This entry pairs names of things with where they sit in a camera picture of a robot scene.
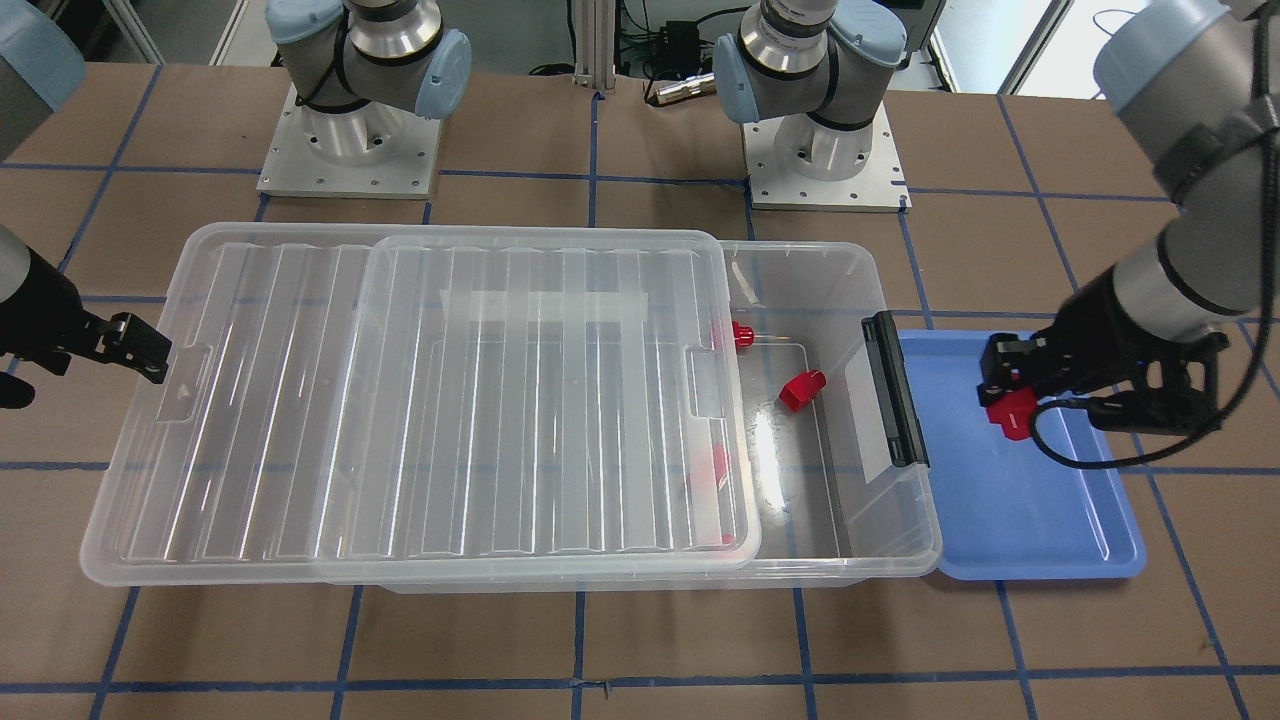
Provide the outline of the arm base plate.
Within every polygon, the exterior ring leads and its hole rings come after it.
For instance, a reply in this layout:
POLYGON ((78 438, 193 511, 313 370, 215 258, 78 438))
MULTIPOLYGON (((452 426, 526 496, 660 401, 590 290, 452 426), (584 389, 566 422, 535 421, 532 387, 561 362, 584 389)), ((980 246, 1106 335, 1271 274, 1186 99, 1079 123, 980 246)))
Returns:
POLYGON ((913 208, 884 104, 873 122, 836 131, 794 115, 742 126, 755 208, 900 213, 913 208))
POLYGON ((371 102, 346 114, 289 87, 256 188, 270 197, 429 200, 444 122, 371 102))

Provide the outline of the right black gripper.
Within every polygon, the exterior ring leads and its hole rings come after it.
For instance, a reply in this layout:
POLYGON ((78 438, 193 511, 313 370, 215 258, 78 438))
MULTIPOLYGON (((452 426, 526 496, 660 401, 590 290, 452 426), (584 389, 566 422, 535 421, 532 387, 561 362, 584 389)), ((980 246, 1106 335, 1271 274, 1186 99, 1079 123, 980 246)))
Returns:
MULTIPOLYGON (((169 373, 173 342, 143 318, 118 313, 104 320, 84 310, 76 286, 36 251, 26 251, 26 270, 3 297, 1 351, 65 375, 74 356, 127 366, 160 386, 169 373)), ((0 374, 0 409, 20 410, 35 401, 27 380, 0 374)))

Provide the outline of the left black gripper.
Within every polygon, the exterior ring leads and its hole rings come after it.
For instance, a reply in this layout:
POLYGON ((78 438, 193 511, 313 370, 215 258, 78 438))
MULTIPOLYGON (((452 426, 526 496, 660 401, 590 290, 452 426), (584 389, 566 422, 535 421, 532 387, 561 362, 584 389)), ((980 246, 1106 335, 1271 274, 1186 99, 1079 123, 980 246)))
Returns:
POLYGON ((1083 290, 1033 336, 987 338, 978 402, 991 407, 1023 389, 1034 400, 1088 395, 1124 382, 1139 392, 1170 387, 1215 396, 1219 354, 1228 347, 1228 337, 1216 331, 1190 341, 1165 340, 1139 327, 1114 290, 1083 290))

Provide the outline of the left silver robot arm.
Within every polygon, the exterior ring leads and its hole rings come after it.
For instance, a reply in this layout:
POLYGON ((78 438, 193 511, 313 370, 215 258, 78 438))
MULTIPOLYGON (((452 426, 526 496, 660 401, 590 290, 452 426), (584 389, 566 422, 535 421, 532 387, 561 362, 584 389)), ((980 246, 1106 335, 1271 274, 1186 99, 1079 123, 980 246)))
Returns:
MULTIPOLYGON (((758 1, 719 37, 724 114, 788 118, 822 138, 868 131, 905 50, 873 1, 758 1)), ((1277 274, 1277 4, 1152 1, 1101 47, 1094 81, 1178 215, 1070 297, 1027 341, 992 340, 986 407, 1137 383, 1211 364, 1211 325, 1270 313, 1277 274)))

